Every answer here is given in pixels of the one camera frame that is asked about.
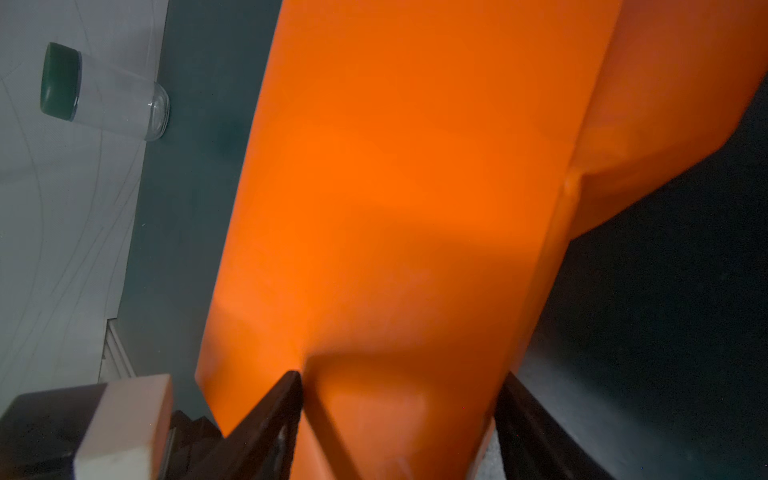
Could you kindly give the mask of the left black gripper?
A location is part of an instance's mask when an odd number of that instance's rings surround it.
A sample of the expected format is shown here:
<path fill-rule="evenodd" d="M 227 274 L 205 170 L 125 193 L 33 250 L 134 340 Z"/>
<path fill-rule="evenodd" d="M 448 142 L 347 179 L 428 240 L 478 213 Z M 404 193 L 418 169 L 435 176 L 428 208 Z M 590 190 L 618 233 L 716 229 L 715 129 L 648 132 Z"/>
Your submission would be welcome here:
<path fill-rule="evenodd" d="M 159 479 L 185 477 L 222 440 L 222 434 L 206 416 L 192 420 L 176 410 L 170 419 L 169 440 Z"/>

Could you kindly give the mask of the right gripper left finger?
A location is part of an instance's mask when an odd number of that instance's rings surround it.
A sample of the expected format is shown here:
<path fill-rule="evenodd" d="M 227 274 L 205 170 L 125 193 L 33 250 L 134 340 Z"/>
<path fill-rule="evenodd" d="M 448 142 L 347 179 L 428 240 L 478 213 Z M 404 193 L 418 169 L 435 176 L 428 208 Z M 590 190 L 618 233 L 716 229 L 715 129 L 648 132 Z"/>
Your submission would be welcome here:
<path fill-rule="evenodd" d="M 187 479 L 287 479 L 303 409 L 299 372 L 286 372 Z"/>

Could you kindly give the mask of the green lidded glass jar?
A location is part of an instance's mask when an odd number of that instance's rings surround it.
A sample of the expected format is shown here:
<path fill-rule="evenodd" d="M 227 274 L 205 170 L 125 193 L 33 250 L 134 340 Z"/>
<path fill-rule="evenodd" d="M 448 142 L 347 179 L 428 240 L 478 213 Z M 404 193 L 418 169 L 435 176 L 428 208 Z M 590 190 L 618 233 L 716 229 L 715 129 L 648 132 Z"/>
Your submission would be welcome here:
<path fill-rule="evenodd" d="M 156 81 L 51 42 L 43 62 L 40 109 L 53 118 L 143 141 L 162 137 L 170 99 Z"/>

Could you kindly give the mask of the green table mat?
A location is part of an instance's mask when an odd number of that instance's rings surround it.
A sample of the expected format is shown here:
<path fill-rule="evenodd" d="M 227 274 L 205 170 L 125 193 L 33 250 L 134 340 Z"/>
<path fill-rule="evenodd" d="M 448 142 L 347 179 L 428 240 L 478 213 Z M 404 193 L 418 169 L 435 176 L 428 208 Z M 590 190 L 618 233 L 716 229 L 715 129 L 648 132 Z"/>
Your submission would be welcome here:
<path fill-rule="evenodd" d="M 118 330 L 174 406 L 194 371 L 278 17 L 276 1 L 173 1 Z M 574 239 L 520 377 L 618 479 L 767 475 L 767 70 L 705 158 Z"/>

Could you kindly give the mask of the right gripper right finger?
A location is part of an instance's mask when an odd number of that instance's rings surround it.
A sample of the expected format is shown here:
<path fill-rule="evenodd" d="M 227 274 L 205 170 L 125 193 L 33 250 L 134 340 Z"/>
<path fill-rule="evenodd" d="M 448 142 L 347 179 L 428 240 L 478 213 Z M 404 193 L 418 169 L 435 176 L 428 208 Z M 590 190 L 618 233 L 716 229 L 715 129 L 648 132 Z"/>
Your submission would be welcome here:
<path fill-rule="evenodd" d="M 501 387 L 494 419 L 506 478 L 613 480 L 513 374 Z"/>

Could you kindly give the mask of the orange wrapping paper sheet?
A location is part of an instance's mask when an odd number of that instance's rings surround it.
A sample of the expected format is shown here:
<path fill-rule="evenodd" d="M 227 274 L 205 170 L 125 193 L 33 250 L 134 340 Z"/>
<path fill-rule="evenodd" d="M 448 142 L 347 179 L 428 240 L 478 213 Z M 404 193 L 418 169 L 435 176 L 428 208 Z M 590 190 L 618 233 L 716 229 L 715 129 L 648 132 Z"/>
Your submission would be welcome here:
<path fill-rule="evenodd" d="M 196 379 L 294 479 L 465 479 L 569 242 L 719 148 L 763 1 L 286 1 Z"/>

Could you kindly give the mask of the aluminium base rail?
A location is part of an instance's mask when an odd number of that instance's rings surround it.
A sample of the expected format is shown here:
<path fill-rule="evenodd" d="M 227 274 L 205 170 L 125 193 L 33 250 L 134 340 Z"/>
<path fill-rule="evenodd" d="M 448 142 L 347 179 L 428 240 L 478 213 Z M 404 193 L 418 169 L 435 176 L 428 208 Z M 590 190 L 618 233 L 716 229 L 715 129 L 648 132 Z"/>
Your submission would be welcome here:
<path fill-rule="evenodd" d="M 109 319 L 106 324 L 98 382 L 110 383 L 135 377 L 135 370 L 118 336 L 116 320 Z"/>

